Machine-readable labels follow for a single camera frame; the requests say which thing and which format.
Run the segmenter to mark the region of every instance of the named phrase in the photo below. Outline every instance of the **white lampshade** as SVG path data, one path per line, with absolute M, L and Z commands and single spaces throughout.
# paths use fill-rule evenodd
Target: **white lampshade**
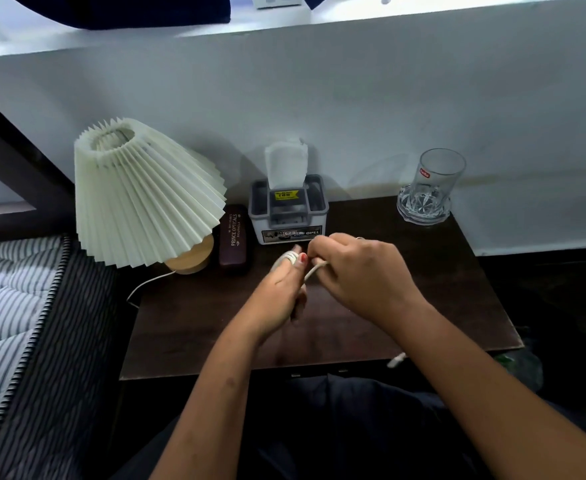
M 75 142 L 77 233 L 97 261 L 179 256 L 219 224 L 225 192 L 211 161 L 137 120 L 101 123 Z

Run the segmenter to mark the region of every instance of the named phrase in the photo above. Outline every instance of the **mattress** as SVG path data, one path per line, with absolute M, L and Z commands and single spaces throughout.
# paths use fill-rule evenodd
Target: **mattress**
M 0 242 L 0 479 L 82 477 L 113 286 L 69 237 Z

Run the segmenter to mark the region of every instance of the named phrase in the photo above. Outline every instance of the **tabletop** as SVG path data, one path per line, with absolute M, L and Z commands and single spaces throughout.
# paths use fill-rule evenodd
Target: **tabletop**
M 434 226 L 405 222 L 395 197 L 331 202 L 327 233 L 392 242 L 425 298 L 486 351 L 522 346 L 453 216 Z M 213 344 L 275 260 L 292 244 L 255 244 L 250 269 L 228 275 L 212 256 L 203 271 L 173 274 L 143 288 L 120 379 L 198 374 Z M 401 352 L 375 325 L 341 306 L 313 277 L 304 316 L 260 348 L 267 369 L 392 358 Z

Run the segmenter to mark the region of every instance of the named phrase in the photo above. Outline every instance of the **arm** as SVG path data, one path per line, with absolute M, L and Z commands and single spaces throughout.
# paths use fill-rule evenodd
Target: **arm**
M 405 350 L 497 478 L 586 478 L 586 434 L 428 304 L 392 244 L 335 234 L 308 252 L 331 264 L 317 273 L 329 292 Z
M 213 346 L 151 480 L 233 479 L 251 364 L 270 334 L 306 302 L 307 256 L 284 260 L 259 284 Z

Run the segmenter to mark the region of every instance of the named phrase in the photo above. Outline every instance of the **forearm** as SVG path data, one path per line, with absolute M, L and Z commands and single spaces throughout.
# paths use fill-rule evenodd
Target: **forearm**
M 258 339 L 234 319 L 211 350 L 152 480 L 235 478 Z
M 391 335 L 498 478 L 586 478 L 586 434 L 423 303 L 398 310 Z

